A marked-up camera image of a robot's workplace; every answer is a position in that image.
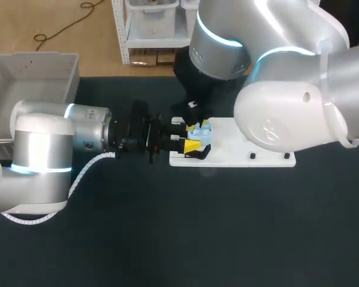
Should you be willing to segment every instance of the yellow object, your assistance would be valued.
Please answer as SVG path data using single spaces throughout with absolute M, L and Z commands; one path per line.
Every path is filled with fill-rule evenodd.
M 185 148 L 184 148 L 184 154 L 187 154 L 191 151 L 196 151 L 197 149 L 201 148 L 201 141 L 192 141 L 189 139 L 185 140 Z
M 196 125 L 192 125 L 191 127 L 186 126 L 186 131 L 188 132 L 189 130 L 194 130 L 196 128 Z

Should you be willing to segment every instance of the white plastic crate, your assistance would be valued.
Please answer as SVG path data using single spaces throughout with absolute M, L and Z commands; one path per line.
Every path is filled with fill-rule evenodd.
M 0 55 L 0 160 L 12 158 L 10 117 L 17 102 L 73 102 L 79 82 L 78 54 Z
M 175 10 L 180 0 L 126 0 L 138 38 L 174 38 Z
M 187 34 L 191 38 L 196 24 L 199 0 L 181 0 L 181 6 L 186 12 Z

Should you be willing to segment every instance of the black table surface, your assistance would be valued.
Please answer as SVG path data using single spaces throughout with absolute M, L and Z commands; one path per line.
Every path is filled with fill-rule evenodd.
M 221 92 L 231 117 L 236 91 Z M 82 78 L 76 102 L 170 116 L 175 78 Z M 359 286 L 359 148 L 298 152 L 292 169 L 106 159 L 33 227 L 0 215 L 0 286 Z M 73 178 L 90 159 L 75 154 Z

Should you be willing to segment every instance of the led light ring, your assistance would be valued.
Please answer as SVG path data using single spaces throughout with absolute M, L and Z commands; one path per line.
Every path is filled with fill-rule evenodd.
M 279 47 L 279 48 L 272 49 L 272 50 L 270 50 L 268 52 L 265 52 L 262 56 L 260 56 L 257 63 L 259 61 L 261 61 L 261 59 L 263 59 L 264 57 L 266 57 L 268 55 L 271 55 L 271 54 L 274 54 L 274 53 L 277 53 L 277 52 L 296 52 L 296 53 L 306 55 L 306 56 L 315 56 L 315 53 L 313 53 L 313 52 L 311 52 L 309 50 L 303 49 L 303 48 L 293 47 L 293 46 Z
M 198 19 L 198 23 L 199 26 L 201 26 L 202 30 L 205 31 L 206 34 L 208 34 L 212 39 L 216 40 L 219 43 L 222 43 L 224 45 L 228 45 L 228 46 L 232 46 L 232 47 L 243 47 L 241 43 L 238 43 L 237 41 L 232 41 L 232 40 L 226 40 L 224 38 L 221 38 L 219 36 L 217 36 L 216 34 L 214 34 L 213 32 L 211 32 L 201 21 L 201 18 L 199 17 L 199 11 L 197 12 L 197 19 Z
M 64 118 L 68 118 L 69 117 L 69 113 L 71 112 L 72 107 L 74 106 L 74 103 L 70 103 L 65 110 L 64 113 Z
M 60 173 L 60 172 L 70 172 L 72 171 L 71 167 L 65 169 L 49 169 L 49 168 L 33 168 L 27 166 L 18 166 L 16 164 L 12 164 L 11 168 L 15 172 L 35 172 L 35 173 Z

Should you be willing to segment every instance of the black cable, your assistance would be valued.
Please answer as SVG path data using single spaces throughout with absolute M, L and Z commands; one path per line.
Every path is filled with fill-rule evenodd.
M 105 0 L 100 0 L 99 2 L 97 2 L 97 3 L 95 3 L 95 4 L 90 3 L 90 2 L 81 3 L 81 4 L 80 4 L 80 7 L 81 7 L 82 9 L 91 8 L 90 12 L 89 12 L 87 15 L 85 15 L 84 17 L 78 19 L 76 22 L 73 22 L 72 24 L 67 25 L 67 27 L 61 29 L 60 31 L 58 31 L 56 34 L 54 34 L 54 35 L 51 36 L 51 37 L 47 37 L 47 35 L 45 35 L 45 34 L 37 34 L 37 35 L 35 35 L 35 36 L 34 36 L 34 40 L 35 40 L 36 42 L 41 42 L 40 45 L 37 47 L 36 51 L 38 51 L 38 50 L 41 48 L 41 46 L 44 45 L 45 42 L 47 42 L 48 40 L 51 40 L 52 38 L 56 37 L 58 34 L 64 32 L 65 30 L 67 30 L 67 28 L 70 28 L 70 27 L 72 27 L 73 25 L 77 24 L 78 22 L 80 22 L 80 21 L 82 21 L 82 20 L 88 18 L 88 17 L 91 15 L 91 13 L 93 13 L 93 11 L 95 10 L 96 6 L 99 5 L 99 4 L 101 4 L 101 3 L 103 3 L 104 1 L 105 1 Z

